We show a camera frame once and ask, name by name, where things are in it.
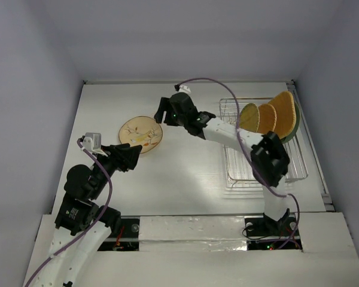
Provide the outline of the beige bird painted plate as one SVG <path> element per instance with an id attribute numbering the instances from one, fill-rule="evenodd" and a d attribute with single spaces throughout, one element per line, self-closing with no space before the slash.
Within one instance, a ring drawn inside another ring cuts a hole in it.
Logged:
<path id="1" fill-rule="evenodd" d="M 163 130 L 155 119 L 148 116 L 137 116 L 126 121 L 118 132 L 121 144 L 142 146 L 141 153 L 157 147 L 163 138 Z"/>

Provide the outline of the round green-rimmed woven basket plate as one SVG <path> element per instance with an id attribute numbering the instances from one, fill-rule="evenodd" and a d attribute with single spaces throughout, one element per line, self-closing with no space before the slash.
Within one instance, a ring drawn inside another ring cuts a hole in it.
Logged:
<path id="1" fill-rule="evenodd" d="M 257 105 L 249 103 L 243 107 L 239 114 L 239 127 L 256 133 L 259 127 L 260 114 Z"/>

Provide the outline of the round orange woven basket plate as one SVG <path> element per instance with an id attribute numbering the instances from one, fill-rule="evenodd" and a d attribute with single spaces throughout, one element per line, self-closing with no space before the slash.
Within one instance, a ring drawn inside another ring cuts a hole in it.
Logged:
<path id="1" fill-rule="evenodd" d="M 256 132 L 260 134 L 273 132 L 277 121 L 275 108 L 269 103 L 264 103 L 257 107 L 257 114 L 258 125 Z"/>

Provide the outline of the square orange woven basket plate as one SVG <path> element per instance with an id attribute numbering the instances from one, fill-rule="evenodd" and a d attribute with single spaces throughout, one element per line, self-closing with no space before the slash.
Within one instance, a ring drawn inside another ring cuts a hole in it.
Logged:
<path id="1" fill-rule="evenodd" d="M 283 91 L 269 101 L 275 108 L 276 125 L 274 132 L 280 139 L 286 138 L 296 125 L 296 109 L 293 95 L 289 91 Z"/>

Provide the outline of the green ceramic flower plate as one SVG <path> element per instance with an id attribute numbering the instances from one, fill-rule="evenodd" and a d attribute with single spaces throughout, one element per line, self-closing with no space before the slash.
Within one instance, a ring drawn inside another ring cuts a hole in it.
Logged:
<path id="1" fill-rule="evenodd" d="M 292 132 L 288 136 L 281 139 L 281 142 L 283 144 L 286 144 L 289 141 L 291 141 L 293 139 L 293 137 L 295 137 L 295 135 L 296 135 L 296 133 L 298 131 L 298 128 L 299 128 L 301 115 L 300 115 L 299 106 L 298 106 L 298 104 L 296 102 L 294 103 L 294 108 L 295 108 L 295 112 L 296 112 L 296 122 L 295 122 L 295 125 L 294 125 L 294 128 L 293 128 Z"/>

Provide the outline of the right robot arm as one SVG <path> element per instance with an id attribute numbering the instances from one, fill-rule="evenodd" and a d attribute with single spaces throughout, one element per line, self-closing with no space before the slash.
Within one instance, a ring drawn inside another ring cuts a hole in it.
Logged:
<path id="1" fill-rule="evenodd" d="M 157 123 L 181 126 L 192 136 L 217 142 L 243 153 L 252 168 L 254 178 L 261 184 L 264 197 L 263 227 L 279 235 L 290 216 L 285 190 L 285 175 L 290 158 L 274 132 L 261 135 L 237 128 L 213 113 L 198 111 L 191 97 L 184 92 L 160 100 L 154 115 Z"/>

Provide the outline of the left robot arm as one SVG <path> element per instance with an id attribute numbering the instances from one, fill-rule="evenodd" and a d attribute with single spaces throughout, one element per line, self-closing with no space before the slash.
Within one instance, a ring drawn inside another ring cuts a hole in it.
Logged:
<path id="1" fill-rule="evenodd" d="M 109 206 L 111 177 L 116 171 L 134 169 L 142 146 L 99 144 L 91 148 L 87 136 L 79 138 L 77 145 L 93 165 L 78 164 L 69 169 L 48 257 L 26 286 L 79 286 L 101 244 L 122 229 L 120 211 Z"/>

